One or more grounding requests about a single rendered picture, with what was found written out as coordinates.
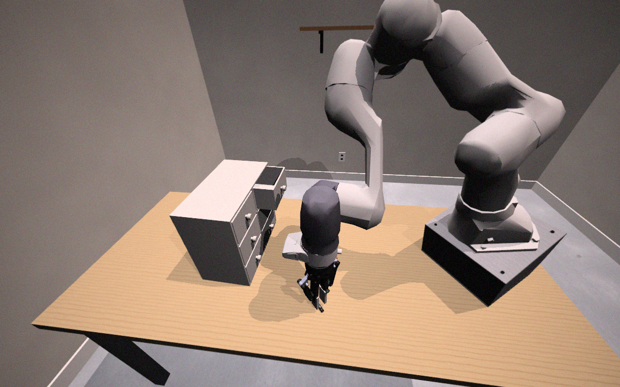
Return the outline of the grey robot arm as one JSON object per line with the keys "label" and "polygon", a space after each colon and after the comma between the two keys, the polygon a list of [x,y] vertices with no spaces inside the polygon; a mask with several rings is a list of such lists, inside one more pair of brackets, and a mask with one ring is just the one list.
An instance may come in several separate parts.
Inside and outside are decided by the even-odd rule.
{"label": "grey robot arm", "polygon": [[286,236],[282,256],[327,267],[342,254],[341,222],[364,230],[381,223],[383,135],[372,88],[411,59],[423,61],[451,108],[482,123],[454,151],[467,176],[446,220],[449,232],[475,253],[535,252],[540,236],[514,193],[521,164],[560,127],[561,100],[513,76],[471,20],[457,10],[441,13],[433,0],[385,0],[371,35],[338,47],[325,87],[329,122],[365,148],[365,184],[320,180],[310,187],[301,231]]}

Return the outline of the white chest of drawers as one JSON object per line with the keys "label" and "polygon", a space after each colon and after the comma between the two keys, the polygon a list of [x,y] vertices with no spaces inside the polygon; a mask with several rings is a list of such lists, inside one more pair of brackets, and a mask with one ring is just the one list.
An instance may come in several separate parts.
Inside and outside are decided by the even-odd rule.
{"label": "white chest of drawers", "polygon": [[266,166],[222,161],[169,215],[203,280],[251,285],[231,222]]}

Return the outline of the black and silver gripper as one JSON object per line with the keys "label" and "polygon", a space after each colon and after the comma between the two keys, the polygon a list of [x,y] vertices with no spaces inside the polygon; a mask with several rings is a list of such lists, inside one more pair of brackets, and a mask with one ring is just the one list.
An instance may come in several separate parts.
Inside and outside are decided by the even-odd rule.
{"label": "black and silver gripper", "polygon": [[[305,263],[305,277],[297,280],[297,283],[303,289],[308,300],[312,301],[316,310],[319,309],[319,298],[324,304],[327,303],[327,293],[330,292],[329,286],[334,284],[339,264],[340,262],[337,259],[327,267],[314,267]],[[311,280],[310,289],[308,288],[308,280]]]}

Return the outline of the grey drawer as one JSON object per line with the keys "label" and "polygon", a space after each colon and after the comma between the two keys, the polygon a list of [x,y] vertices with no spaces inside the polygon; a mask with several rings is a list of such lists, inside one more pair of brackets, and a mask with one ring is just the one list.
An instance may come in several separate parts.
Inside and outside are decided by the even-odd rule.
{"label": "grey drawer", "polygon": [[266,220],[265,226],[263,226],[263,229],[262,229],[262,235],[263,235],[263,240],[265,242],[265,246],[266,244],[268,244],[268,239],[271,234],[271,231],[274,228],[275,222],[276,222],[276,219],[274,215],[274,210],[271,210],[271,212],[269,213],[269,217]]}
{"label": "grey drawer", "polygon": [[285,168],[266,166],[253,191],[257,209],[277,210],[286,191]]}
{"label": "grey drawer", "polygon": [[243,205],[241,205],[240,209],[236,213],[235,217],[232,220],[233,230],[238,241],[238,245],[240,244],[241,239],[244,236],[244,233],[248,229],[252,218],[256,213],[255,201],[252,192],[246,197]]}
{"label": "grey drawer", "polygon": [[255,215],[254,219],[252,220],[248,228],[248,231],[244,235],[244,238],[241,241],[241,244],[239,245],[239,249],[243,257],[244,265],[246,265],[246,263],[248,262],[248,258],[250,257],[250,253],[252,252],[252,248],[254,247],[257,241],[257,238],[260,235],[260,232],[261,230],[260,230],[260,225],[258,222],[258,217],[257,215]]}
{"label": "grey drawer", "polygon": [[251,283],[251,280],[252,280],[252,278],[253,278],[253,276],[255,274],[255,270],[256,270],[256,268],[258,266],[258,263],[262,259],[262,254],[263,254],[264,250],[265,250],[265,247],[263,245],[262,236],[260,234],[260,236],[259,236],[259,238],[258,238],[258,240],[256,242],[256,245],[255,245],[254,249],[252,250],[252,254],[251,254],[251,256],[250,256],[250,258],[248,260],[248,263],[246,264],[246,267],[245,267],[246,271],[248,273],[248,278],[249,278],[250,283]]}
{"label": "grey drawer", "polygon": [[260,219],[261,229],[263,228],[266,219],[268,218],[270,209],[258,209],[258,216]]}

